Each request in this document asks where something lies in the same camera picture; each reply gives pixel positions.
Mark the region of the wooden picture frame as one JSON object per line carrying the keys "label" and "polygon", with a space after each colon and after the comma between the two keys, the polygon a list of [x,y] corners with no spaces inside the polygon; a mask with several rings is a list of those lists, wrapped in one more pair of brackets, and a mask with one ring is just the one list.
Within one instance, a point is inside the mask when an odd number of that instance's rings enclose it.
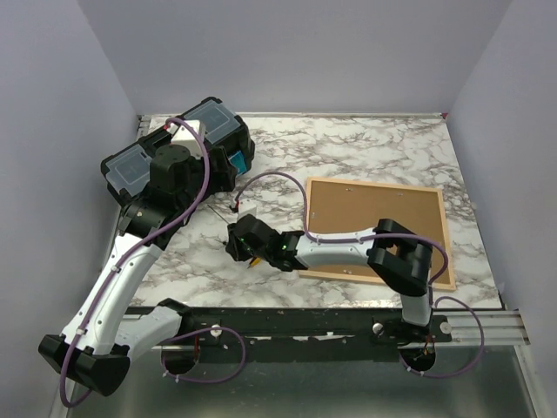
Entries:
{"label": "wooden picture frame", "polygon": [[[380,219],[393,219],[446,250],[447,270],[433,284],[435,290],[455,291],[451,243],[442,191],[409,185],[390,185],[345,179],[307,180],[308,229],[317,233],[347,233],[374,228]],[[369,267],[322,266],[299,277],[386,286]]]}

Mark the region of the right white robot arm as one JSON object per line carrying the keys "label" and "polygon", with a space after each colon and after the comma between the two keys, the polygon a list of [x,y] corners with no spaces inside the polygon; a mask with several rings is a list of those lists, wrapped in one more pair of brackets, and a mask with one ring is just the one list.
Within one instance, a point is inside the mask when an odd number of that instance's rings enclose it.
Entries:
{"label": "right white robot arm", "polygon": [[432,243],[419,239],[391,219],[355,233],[278,232],[251,214],[227,227],[226,252],[236,261],[261,259],[283,271],[321,266],[371,268],[400,296],[401,319],[395,329],[408,340],[422,340],[432,331],[429,275]]}

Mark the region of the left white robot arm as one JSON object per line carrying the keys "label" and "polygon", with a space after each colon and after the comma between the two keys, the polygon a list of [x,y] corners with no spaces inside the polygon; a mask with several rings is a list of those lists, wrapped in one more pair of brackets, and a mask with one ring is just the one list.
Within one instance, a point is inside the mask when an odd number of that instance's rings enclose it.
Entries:
{"label": "left white robot arm", "polygon": [[191,338],[191,310],[172,299],[133,326],[122,319],[171,237],[203,200],[233,190],[237,172],[222,145],[207,145],[196,156],[182,145],[136,143],[102,162],[101,173],[122,208],[110,257],[74,318],[60,334],[45,335],[38,347],[59,372],[62,390],[72,380],[109,396],[131,363],[153,346]]}

